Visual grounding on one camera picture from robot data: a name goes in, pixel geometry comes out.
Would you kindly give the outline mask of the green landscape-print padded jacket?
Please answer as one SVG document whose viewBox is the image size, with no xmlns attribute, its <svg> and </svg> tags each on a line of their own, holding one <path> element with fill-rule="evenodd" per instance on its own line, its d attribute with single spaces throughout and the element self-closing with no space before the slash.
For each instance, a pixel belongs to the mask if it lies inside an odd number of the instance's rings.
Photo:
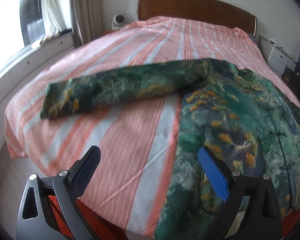
<svg viewBox="0 0 300 240">
<path fill-rule="evenodd" d="M 227 61 L 169 61 L 51 83 L 40 116 L 55 119 L 176 91 L 183 94 L 177 152 L 157 239 L 197 239 L 221 207 L 199 166 L 202 146 L 246 176 L 268 173 L 282 217 L 300 208 L 300 108 L 269 80 Z"/>
</svg>

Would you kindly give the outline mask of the pink striped bed sheet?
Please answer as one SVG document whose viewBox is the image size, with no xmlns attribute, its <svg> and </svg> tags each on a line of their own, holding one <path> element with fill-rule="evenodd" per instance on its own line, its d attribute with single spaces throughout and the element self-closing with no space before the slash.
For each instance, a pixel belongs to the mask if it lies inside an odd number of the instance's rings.
<svg viewBox="0 0 300 240">
<path fill-rule="evenodd" d="M 177 152 L 182 92 L 55 119 L 41 118 L 40 113 L 51 83 L 117 68 L 196 59 L 249 69 L 300 108 L 243 30 L 159 16 L 73 51 L 21 89 L 5 111 L 10 156 L 28 157 L 42 172 L 54 175 L 98 146 L 101 162 L 82 202 L 122 229 L 156 238 Z"/>
</svg>

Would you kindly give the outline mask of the white window-side cabinet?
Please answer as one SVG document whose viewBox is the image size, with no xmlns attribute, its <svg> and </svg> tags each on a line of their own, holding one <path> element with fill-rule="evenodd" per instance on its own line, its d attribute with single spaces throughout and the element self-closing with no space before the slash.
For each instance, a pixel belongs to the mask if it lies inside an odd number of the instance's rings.
<svg viewBox="0 0 300 240">
<path fill-rule="evenodd" d="M 63 32 L 36 49 L 26 47 L 25 53 L 0 72 L 0 105 L 25 78 L 54 64 L 74 47 L 71 31 Z"/>
</svg>

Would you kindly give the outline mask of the white nightstand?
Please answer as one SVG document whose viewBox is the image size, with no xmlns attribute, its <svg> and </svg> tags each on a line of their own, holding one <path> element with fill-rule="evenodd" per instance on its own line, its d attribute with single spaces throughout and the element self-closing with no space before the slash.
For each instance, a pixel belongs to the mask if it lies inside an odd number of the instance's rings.
<svg viewBox="0 0 300 240">
<path fill-rule="evenodd" d="M 267 65 L 276 75 L 282 77 L 285 73 L 291 74 L 294 71 L 296 62 L 268 39 L 259 36 L 257 45 Z"/>
</svg>

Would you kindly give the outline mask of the brown wooden headboard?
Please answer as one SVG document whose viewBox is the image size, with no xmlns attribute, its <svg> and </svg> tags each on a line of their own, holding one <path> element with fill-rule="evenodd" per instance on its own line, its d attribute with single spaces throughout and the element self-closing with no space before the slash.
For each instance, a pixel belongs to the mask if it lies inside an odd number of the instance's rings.
<svg viewBox="0 0 300 240">
<path fill-rule="evenodd" d="M 251 13 L 219 0 L 138 0 L 138 20 L 157 16 L 195 20 L 256 35 L 257 18 Z"/>
</svg>

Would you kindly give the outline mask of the beige curtain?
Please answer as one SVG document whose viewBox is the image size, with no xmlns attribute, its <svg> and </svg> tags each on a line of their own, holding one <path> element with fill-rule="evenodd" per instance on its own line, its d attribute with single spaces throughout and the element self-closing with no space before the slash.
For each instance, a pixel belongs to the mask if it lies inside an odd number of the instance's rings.
<svg viewBox="0 0 300 240">
<path fill-rule="evenodd" d="M 101 37 L 103 0 L 70 0 L 70 17 L 74 44 L 78 48 Z"/>
</svg>

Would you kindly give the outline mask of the white sheer curtain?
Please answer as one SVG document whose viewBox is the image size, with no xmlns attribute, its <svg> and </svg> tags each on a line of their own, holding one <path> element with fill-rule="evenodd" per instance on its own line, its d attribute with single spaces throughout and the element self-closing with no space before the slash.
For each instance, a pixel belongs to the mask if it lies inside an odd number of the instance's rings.
<svg viewBox="0 0 300 240">
<path fill-rule="evenodd" d="M 71 28 L 70 0 L 40 0 L 46 36 Z"/>
</svg>

